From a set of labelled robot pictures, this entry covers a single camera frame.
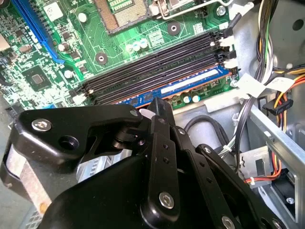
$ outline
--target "hole in bracket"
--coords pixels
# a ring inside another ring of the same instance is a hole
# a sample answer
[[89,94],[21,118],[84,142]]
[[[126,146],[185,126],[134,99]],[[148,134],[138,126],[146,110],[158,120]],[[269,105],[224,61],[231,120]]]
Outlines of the hole in bracket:
[[294,31],[298,31],[303,27],[303,25],[304,25],[304,21],[302,19],[298,19],[293,23],[292,29]]
[[210,184],[213,182],[209,177],[206,178],[206,181],[209,182]]
[[59,140],[59,145],[67,150],[74,150],[80,146],[80,143],[75,137],[72,136],[62,136]]
[[164,158],[163,158],[163,162],[166,163],[166,164],[168,164],[168,163],[170,163],[170,160],[169,160],[168,158],[164,157]]

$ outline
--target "mounting hole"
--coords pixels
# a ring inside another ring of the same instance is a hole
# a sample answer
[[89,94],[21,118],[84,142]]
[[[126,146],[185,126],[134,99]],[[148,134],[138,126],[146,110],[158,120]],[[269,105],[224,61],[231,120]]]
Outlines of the mounting hole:
[[298,31],[298,30],[300,30],[303,27],[303,25],[304,25],[304,21],[302,19],[298,19],[292,25],[292,29],[294,31]]
[[206,178],[206,181],[209,182],[210,184],[213,182],[209,177]]
[[177,26],[172,25],[171,30],[172,30],[173,32],[175,32],[175,31],[177,30]]
[[99,61],[103,62],[104,61],[104,57],[103,56],[99,56]]
[[80,146],[78,140],[72,136],[62,136],[58,142],[62,148],[67,150],[74,150]]
[[170,163],[170,160],[169,160],[168,158],[164,157],[164,158],[163,158],[163,162],[166,163],[166,164],[168,164],[168,163]]
[[98,64],[100,65],[105,65],[108,62],[108,57],[106,54],[104,54],[103,52],[98,52],[95,55],[95,60]]
[[167,24],[167,32],[169,35],[176,36],[180,33],[181,26],[179,22],[173,21]]

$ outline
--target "cable tie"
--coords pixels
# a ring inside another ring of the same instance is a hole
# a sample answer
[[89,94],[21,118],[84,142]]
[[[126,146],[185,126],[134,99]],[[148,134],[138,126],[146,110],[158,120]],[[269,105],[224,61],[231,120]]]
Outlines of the cable tie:
[[232,152],[232,149],[228,145],[224,145],[223,148],[229,152]]
[[254,178],[253,178],[253,177],[250,177],[250,179],[251,179],[251,183],[250,183],[250,185],[255,185]]

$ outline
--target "motherboard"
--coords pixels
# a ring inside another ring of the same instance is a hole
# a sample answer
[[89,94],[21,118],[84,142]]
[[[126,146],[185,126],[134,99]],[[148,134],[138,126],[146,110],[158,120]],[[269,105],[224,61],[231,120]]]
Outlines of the motherboard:
[[234,47],[222,45],[228,10],[219,2],[195,8],[202,3],[4,0],[0,91],[28,110],[143,107],[156,96],[175,109],[230,90],[238,73],[226,63]]

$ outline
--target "white label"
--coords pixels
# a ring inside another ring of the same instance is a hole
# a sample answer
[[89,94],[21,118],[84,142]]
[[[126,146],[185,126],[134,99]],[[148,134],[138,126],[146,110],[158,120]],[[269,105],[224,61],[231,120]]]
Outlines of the white label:
[[206,77],[209,77],[209,76],[212,76],[212,75],[216,75],[216,74],[218,74],[218,71],[216,69],[213,69],[213,70],[211,70],[211,71],[209,71],[207,73],[203,73],[203,74],[195,76],[195,77],[193,77],[191,79],[184,80],[184,81],[182,81],[180,83],[177,83],[177,84],[175,84],[173,86],[165,87],[165,88],[161,89],[161,93],[164,94],[164,93],[176,90],[176,89],[184,87],[184,86],[186,86],[186,85],[188,85],[190,83],[194,83],[196,81],[202,80],[202,79],[204,79]]
[[224,29],[228,28],[228,26],[229,26],[229,23],[228,22],[224,22],[224,23],[219,25],[219,29],[220,30],[224,30]]
[[255,78],[245,73],[236,85],[246,94],[257,98],[265,90],[266,86],[258,82]]
[[284,77],[276,77],[266,87],[285,93],[295,83],[294,80]]
[[204,31],[202,22],[193,25],[195,35],[202,33]]
[[148,38],[151,41],[152,47],[158,46],[158,45],[164,43],[164,39],[163,39],[161,30],[152,32],[151,34],[148,35]]
[[59,8],[57,2],[53,2],[47,6],[43,7],[44,11],[48,15],[50,21],[55,21],[63,16],[61,9]]

